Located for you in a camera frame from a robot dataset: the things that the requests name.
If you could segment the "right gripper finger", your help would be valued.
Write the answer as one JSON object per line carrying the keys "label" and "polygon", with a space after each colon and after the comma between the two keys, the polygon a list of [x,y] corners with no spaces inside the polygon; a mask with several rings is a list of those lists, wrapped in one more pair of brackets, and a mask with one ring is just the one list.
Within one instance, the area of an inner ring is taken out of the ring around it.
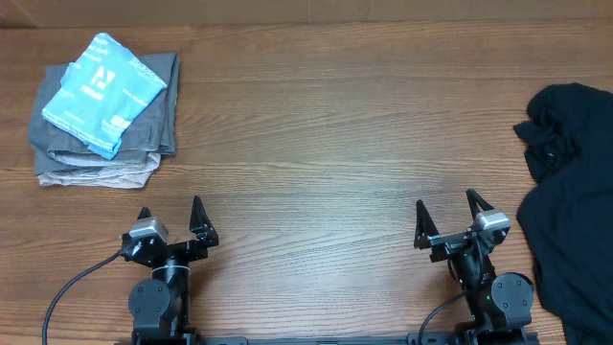
{"label": "right gripper finger", "polygon": [[479,213],[494,209],[494,207],[486,202],[474,189],[468,189],[465,194],[473,219],[476,219]]}
{"label": "right gripper finger", "polygon": [[431,218],[421,199],[416,202],[416,216],[416,240],[437,237],[440,235],[433,219]]}

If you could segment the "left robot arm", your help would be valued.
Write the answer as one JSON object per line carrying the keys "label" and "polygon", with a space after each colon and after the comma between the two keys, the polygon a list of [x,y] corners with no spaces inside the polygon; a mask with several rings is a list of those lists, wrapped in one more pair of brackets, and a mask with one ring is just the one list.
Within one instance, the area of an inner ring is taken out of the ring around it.
{"label": "left robot arm", "polygon": [[120,255],[151,269],[151,277],[136,284],[128,296],[132,344],[204,342],[190,321],[190,263],[206,259],[208,249],[217,246],[219,238],[197,195],[189,231],[193,239],[169,243],[169,230],[145,207],[131,229],[122,234]]}

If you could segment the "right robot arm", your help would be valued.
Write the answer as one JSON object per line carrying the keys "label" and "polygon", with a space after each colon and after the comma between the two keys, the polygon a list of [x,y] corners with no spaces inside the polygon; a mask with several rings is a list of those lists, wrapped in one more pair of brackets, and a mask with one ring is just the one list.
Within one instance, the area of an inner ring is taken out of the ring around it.
{"label": "right robot arm", "polygon": [[[420,325],[416,342],[434,339],[441,344],[537,344],[527,333],[532,323],[534,283],[516,272],[497,274],[489,254],[511,229],[509,217],[486,202],[475,190],[466,198],[472,223],[458,234],[443,236],[422,200],[416,202],[414,247],[429,249],[430,261],[445,262],[461,292],[432,310]],[[471,319],[458,323],[451,333],[436,335],[426,328],[442,310],[464,299]]]}

